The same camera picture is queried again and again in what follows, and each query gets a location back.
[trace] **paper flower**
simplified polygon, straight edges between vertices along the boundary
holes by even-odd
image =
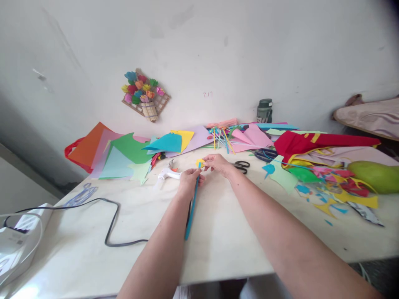
[[[146,77],[146,76],[143,76],[143,75],[138,75],[138,79],[139,79],[140,81],[143,81],[143,83],[145,83],[145,82],[147,81],[147,77]]]
[[[132,102],[132,95],[130,93],[125,94],[125,102],[129,104]]]
[[[147,96],[148,96],[149,98],[154,98],[155,93],[153,93],[152,91],[147,91]]]
[[[122,90],[123,90],[124,93],[128,93],[128,92],[129,92],[128,86],[127,86],[126,84],[123,85],[121,88],[122,88]]]
[[[143,88],[143,81],[141,81],[141,80],[136,81],[135,85],[137,86],[138,89],[142,89]]]
[[[143,91],[136,91],[136,92],[134,93],[134,96],[135,96],[135,98],[140,99],[140,97],[141,97],[142,94],[143,94]]]
[[[148,96],[146,96],[146,95],[142,95],[142,96],[140,97],[140,100],[141,100],[143,103],[149,103],[149,102],[150,102],[150,99],[149,99]]]
[[[125,74],[125,77],[126,77],[126,79],[128,79],[130,81],[136,81],[136,79],[137,79],[135,72],[127,72]]]
[[[148,84],[144,84],[144,85],[143,85],[143,90],[144,90],[145,92],[149,91],[150,89],[151,89],[151,86],[149,86]]]
[[[129,85],[129,86],[128,86],[128,91],[129,91],[131,94],[134,94],[137,90],[138,90],[137,87],[134,86],[134,85]]]
[[[164,95],[165,95],[165,91],[164,91],[162,88],[159,88],[159,87],[157,87],[157,93],[158,93],[160,96],[164,96]]]
[[[140,98],[132,97],[132,104],[135,104],[135,105],[140,104]]]
[[[157,87],[157,86],[158,86],[158,81],[156,81],[155,79],[151,79],[151,80],[150,80],[150,85],[151,85],[152,87]]]

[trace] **person's left hand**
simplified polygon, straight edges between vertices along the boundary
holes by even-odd
[[[205,182],[205,177],[200,173],[201,169],[198,168],[191,168],[182,172],[180,176],[180,185],[177,192],[186,195],[191,200],[194,197],[197,177],[199,176],[198,186],[202,186]]]

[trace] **person's right hand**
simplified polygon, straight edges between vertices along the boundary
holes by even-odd
[[[205,165],[204,171],[207,171],[210,168],[211,171],[216,170],[226,178],[229,170],[231,168],[235,169],[234,166],[227,162],[221,154],[210,154],[207,155],[203,160]]]

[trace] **white glue gun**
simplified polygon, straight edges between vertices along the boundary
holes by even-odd
[[[154,189],[157,188],[159,182],[166,180],[166,178],[171,177],[174,179],[180,179],[181,172],[174,172],[173,168],[173,159],[167,165],[167,168],[164,168],[161,173],[158,175],[158,181],[154,186]]]

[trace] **orange paper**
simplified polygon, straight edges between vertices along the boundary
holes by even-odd
[[[104,129],[110,130],[102,123],[98,123],[73,150],[69,155],[69,159],[91,167]]]

